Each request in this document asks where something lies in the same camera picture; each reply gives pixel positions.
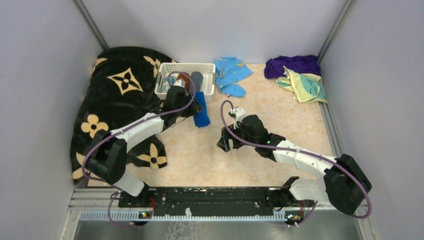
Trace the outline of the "royal blue towel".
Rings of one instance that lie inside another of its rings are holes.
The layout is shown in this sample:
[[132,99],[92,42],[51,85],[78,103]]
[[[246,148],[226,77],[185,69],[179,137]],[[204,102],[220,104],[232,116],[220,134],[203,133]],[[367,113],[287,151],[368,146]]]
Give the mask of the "royal blue towel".
[[206,98],[203,92],[196,92],[194,96],[196,102],[201,106],[201,111],[193,116],[194,124],[198,128],[204,128],[211,124],[208,116]]

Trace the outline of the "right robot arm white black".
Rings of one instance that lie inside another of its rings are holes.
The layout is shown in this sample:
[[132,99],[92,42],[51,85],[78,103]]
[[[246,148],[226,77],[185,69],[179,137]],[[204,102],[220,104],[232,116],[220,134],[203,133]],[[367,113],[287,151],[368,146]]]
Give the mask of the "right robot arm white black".
[[354,216],[366,201],[368,211],[363,218],[372,212],[369,197],[372,184],[352,156],[345,153],[339,157],[327,156],[308,151],[281,135],[268,132],[257,115],[225,124],[217,146],[225,152],[252,146],[263,158],[291,165],[314,176],[314,179],[290,177],[272,198],[271,202],[278,207],[295,206],[309,200],[330,203],[343,214]]

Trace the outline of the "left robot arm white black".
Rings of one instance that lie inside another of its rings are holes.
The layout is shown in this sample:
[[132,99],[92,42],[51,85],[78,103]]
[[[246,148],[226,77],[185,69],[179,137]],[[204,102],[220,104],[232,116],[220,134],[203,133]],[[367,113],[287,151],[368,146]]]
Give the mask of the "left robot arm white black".
[[195,100],[195,94],[183,86],[172,86],[159,113],[148,112],[121,128],[97,132],[83,160],[82,169],[95,174],[97,180],[126,192],[132,203],[144,207],[149,203],[150,193],[144,190],[145,183],[127,170],[129,151],[170,128],[178,118],[191,117],[202,110],[203,106]]

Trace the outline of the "white blue patterned rolled towel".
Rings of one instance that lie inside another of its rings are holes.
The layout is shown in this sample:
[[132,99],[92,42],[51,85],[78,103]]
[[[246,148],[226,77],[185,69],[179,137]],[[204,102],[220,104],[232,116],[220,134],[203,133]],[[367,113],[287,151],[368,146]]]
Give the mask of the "white blue patterned rolled towel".
[[175,84],[176,78],[173,74],[165,76],[162,80],[161,92],[167,93],[169,89]]

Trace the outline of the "brown rolled towel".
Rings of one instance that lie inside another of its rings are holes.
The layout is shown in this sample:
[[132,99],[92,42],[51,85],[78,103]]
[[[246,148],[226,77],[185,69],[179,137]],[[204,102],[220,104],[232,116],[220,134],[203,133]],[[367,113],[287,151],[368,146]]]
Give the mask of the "brown rolled towel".
[[190,76],[189,76],[188,73],[186,73],[186,72],[180,72],[177,75],[177,77],[176,77],[176,80],[177,79],[183,79],[183,80],[185,80],[185,82],[186,82],[186,84],[185,84],[185,91],[188,92],[188,93],[190,93],[190,94],[193,94],[193,93],[190,92],[191,80],[190,80]]

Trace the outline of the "grey rolled towel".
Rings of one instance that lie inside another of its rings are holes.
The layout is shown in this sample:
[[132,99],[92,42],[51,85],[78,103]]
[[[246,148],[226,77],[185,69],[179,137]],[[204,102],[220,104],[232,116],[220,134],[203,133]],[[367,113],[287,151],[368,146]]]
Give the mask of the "grey rolled towel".
[[190,92],[195,94],[201,91],[202,83],[203,83],[203,75],[199,71],[193,71],[190,75],[191,80],[194,83],[194,86],[190,85]]

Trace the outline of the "white plastic basket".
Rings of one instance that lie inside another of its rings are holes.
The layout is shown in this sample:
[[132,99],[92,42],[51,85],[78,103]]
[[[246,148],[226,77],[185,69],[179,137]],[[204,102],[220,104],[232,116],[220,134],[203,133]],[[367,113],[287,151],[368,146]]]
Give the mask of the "white plastic basket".
[[154,93],[160,100],[166,98],[167,93],[162,93],[162,82],[164,77],[174,75],[175,79],[178,72],[186,72],[191,75],[192,72],[200,72],[203,75],[201,91],[204,93],[206,103],[211,103],[215,97],[215,70],[213,63],[173,63],[164,62],[158,69]]

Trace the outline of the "black floral blanket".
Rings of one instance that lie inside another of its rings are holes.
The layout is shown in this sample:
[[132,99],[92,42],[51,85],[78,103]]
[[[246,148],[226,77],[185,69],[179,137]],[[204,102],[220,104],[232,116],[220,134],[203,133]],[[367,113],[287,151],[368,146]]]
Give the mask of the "black floral blanket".
[[81,166],[97,132],[159,111],[161,101],[154,92],[159,68],[174,62],[164,53],[137,46],[112,47],[98,55],[73,126],[69,155],[74,185],[85,179]]

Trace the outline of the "light blue patterned towel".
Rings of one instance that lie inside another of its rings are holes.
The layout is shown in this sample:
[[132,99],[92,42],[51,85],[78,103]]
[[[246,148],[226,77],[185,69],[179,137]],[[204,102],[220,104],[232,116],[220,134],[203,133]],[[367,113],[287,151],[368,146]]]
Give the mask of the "light blue patterned towel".
[[246,90],[238,82],[253,74],[249,67],[235,56],[223,56],[214,60],[216,85],[221,94],[243,98]]

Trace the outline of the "purple towel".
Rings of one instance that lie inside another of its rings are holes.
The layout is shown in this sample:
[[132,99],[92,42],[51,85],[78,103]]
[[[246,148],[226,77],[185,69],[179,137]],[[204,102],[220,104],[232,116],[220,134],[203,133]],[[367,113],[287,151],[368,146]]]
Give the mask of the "purple towel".
[[315,74],[322,76],[318,57],[315,55],[278,56],[265,63],[264,76],[267,79],[277,79],[285,75],[286,67],[299,74]]

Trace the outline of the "yellow green towel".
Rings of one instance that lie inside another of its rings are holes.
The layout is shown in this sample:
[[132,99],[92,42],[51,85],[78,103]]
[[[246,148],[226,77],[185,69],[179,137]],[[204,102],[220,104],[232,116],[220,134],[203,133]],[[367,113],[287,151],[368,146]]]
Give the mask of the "yellow green towel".
[[314,73],[298,73],[283,67],[283,76],[277,78],[275,83],[293,93],[292,99],[298,103],[328,103],[327,94],[322,83],[322,77]]

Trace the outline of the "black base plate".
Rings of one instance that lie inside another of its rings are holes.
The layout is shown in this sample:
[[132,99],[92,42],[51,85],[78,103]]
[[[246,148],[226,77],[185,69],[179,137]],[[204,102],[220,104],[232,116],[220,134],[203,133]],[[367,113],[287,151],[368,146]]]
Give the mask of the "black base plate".
[[295,200],[281,187],[150,187],[139,196],[123,192],[120,208],[147,208],[155,217],[272,217],[293,207],[302,212],[313,200]]

